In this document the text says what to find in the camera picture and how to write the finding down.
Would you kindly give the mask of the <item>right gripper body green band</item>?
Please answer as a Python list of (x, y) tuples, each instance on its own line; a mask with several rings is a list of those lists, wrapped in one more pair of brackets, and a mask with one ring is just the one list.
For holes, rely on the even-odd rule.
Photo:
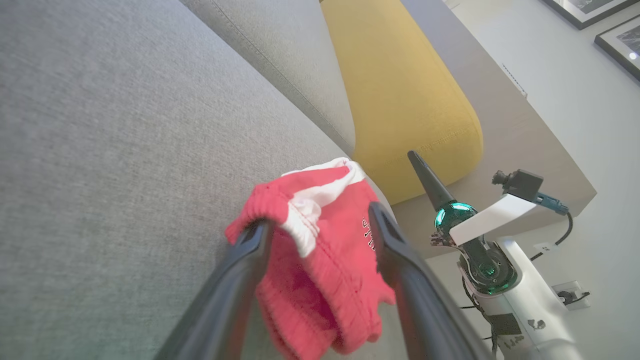
[(510, 269), (502, 255), (491, 255), (484, 236), (522, 217), (535, 206), (534, 202), (512, 194), (504, 194), (481, 211), (468, 203), (451, 200), (436, 211), (436, 232), (431, 237), (431, 244), (462, 254), (466, 275), (476, 290), (484, 294), (500, 292), (509, 286)]

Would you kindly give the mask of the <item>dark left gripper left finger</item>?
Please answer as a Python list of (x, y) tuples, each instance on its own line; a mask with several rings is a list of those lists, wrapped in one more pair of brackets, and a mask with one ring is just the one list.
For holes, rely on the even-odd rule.
[(250, 306), (268, 266), (275, 224), (250, 223), (158, 351), (157, 360), (237, 360)]

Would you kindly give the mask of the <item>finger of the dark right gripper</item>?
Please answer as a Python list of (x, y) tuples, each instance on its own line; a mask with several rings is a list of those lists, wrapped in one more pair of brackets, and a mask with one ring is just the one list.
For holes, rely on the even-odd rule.
[(416, 151), (410, 150), (407, 153), (407, 158), (422, 184), (426, 196), (436, 211), (439, 211), (448, 204), (457, 202), (441, 180), (439, 180), (436, 173), (432, 171), (431, 167)]

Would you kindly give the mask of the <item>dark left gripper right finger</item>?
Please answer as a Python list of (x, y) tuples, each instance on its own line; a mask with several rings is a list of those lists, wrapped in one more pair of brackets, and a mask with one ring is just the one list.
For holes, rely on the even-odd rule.
[(405, 241), (382, 203), (368, 210), (377, 271), (393, 289), (410, 360), (491, 360), (462, 310), (425, 260)]

